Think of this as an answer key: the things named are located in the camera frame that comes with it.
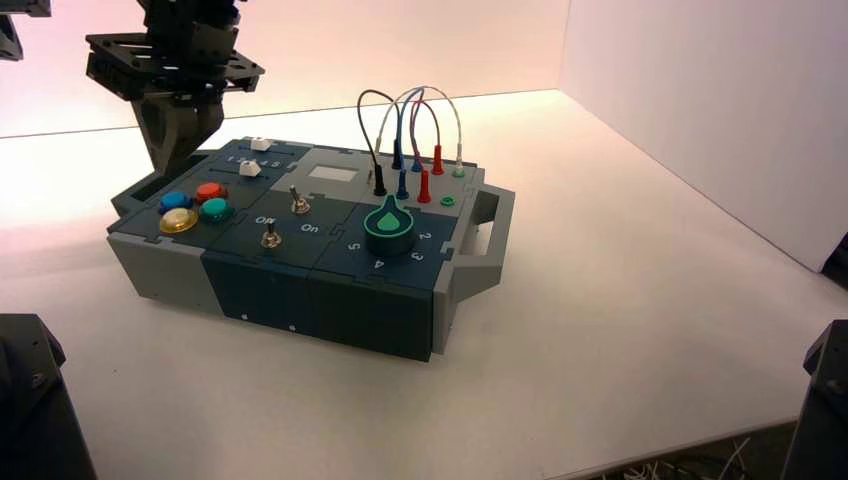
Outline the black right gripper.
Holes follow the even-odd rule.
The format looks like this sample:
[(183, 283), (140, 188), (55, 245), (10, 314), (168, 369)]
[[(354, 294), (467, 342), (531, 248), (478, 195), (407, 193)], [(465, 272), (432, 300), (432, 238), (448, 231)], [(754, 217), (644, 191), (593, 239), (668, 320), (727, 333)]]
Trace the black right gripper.
[[(253, 92), (265, 69), (236, 50), (237, 1), (141, 1), (145, 30), (89, 34), (86, 75), (132, 109), (154, 171), (174, 177), (224, 119), (225, 92)], [(190, 105), (176, 97), (206, 101)]]

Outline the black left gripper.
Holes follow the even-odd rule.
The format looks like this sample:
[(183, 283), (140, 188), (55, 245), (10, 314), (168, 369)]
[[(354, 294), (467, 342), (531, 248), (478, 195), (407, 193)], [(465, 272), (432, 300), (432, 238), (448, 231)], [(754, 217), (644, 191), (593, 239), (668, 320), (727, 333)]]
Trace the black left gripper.
[(10, 15), (50, 17), (50, 0), (0, 0), (0, 56), (2, 61), (21, 61), (23, 49)]

